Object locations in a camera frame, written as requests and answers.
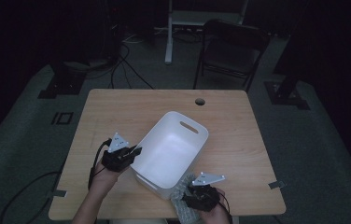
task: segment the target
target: chair seat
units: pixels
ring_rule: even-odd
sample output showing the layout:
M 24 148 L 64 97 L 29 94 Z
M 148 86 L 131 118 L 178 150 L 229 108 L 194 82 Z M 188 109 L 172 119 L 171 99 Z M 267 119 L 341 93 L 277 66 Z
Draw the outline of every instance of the chair seat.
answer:
M 214 39 L 207 46 L 203 63 L 208 66 L 225 68 L 241 74 L 253 72 L 254 62 L 260 52 L 246 47 L 234 46 Z

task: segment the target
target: white plastic bin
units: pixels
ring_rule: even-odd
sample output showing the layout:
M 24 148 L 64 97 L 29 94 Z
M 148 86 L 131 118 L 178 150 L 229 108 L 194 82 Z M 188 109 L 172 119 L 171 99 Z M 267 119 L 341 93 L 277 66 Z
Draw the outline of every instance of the white plastic bin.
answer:
M 163 199 L 170 199 L 207 138 L 203 125 L 175 111 L 166 113 L 138 144 L 143 150 L 131 165 L 135 177 Z

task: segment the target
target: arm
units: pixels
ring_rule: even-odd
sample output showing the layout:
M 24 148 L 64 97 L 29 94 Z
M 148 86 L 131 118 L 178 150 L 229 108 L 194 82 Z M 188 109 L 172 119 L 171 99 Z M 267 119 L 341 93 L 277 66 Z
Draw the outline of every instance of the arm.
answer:
M 217 189 L 219 193 L 225 195 L 225 192 L 221 189 Z M 219 202 L 224 203 L 224 198 L 219 195 Z M 210 212 L 199 211 L 199 215 L 205 224 L 229 224 L 228 215 L 224 209 L 217 204 Z
M 96 174 L 104 168 L 101 161 L 98 162 L 96 166 Z M 100 206 L 103 202 L 106 194 L 114 187 L 115 183 L 118 180 L 118 177 L 122 173 L 116 173 L 104 169 L 98 175 L 96 175 L 92 182 L 91 188 L 86 195 L 82 205 L 77 210 L 76 215 L 73 218 L 73 224 L 83 223 L 83 224 L 92 224 L 97 218 L 99 213 Z

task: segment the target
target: chair backrest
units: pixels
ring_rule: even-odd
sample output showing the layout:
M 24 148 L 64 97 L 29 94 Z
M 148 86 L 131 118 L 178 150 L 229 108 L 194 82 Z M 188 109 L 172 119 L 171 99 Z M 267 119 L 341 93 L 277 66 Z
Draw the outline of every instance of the chair backrest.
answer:
M 268 33 L 261 29 L 217 19 L 204 24 L 204 40 L 208 35 L 214 35 L 230 44 L 250 47 L 260 52 L 266 50 L 270 41 Z

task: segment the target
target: table top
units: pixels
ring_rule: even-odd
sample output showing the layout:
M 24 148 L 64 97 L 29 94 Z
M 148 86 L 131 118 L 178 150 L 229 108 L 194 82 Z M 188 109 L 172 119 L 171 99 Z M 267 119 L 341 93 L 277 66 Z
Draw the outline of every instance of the table top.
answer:
M 196 105 L 202 98 L 204 105 Z M 88 192 L 97 148 L 114 133 L 138 144 L 169 111 L 202 124 L 209 137 L 193 172 L 225 175 L 223 189 L 233 216 L 276 215 L 286 211 L 258 124 L 244 91 L 92 90 L 82 112 L 49 210 L 53 220 L 72 219 Z M 132 169 L 123 173 L 104 199 L 98 218 L 176 217 L 170 201 L 141 185 Z

